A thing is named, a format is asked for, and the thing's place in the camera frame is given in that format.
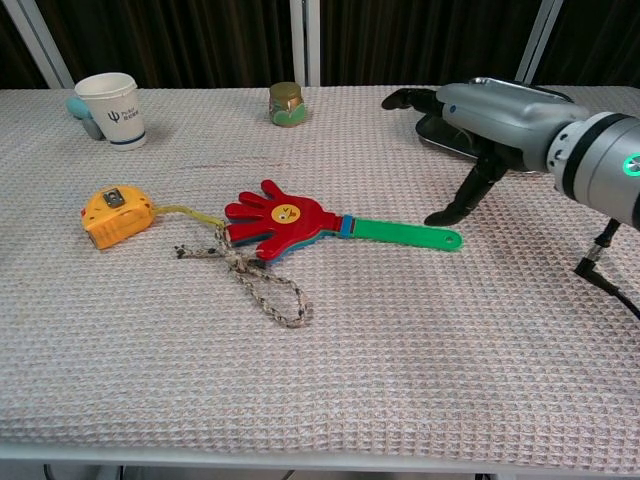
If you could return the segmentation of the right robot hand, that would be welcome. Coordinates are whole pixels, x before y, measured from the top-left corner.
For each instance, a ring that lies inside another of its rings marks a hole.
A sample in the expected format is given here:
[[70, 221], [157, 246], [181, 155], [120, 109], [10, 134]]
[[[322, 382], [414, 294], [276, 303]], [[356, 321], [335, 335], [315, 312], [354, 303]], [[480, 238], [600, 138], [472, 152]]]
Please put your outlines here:
[[525, 84], [476, 77], [436, 90], [401, 88], [381, 103], [385, 110], [413, 108], [463, 131], [476, 143], [477, 159], [454, 199], [428, 215], [427, 226], [465, 219], [509, 170], [545, 172], [549, 147], [589, 110], [564, 94]]

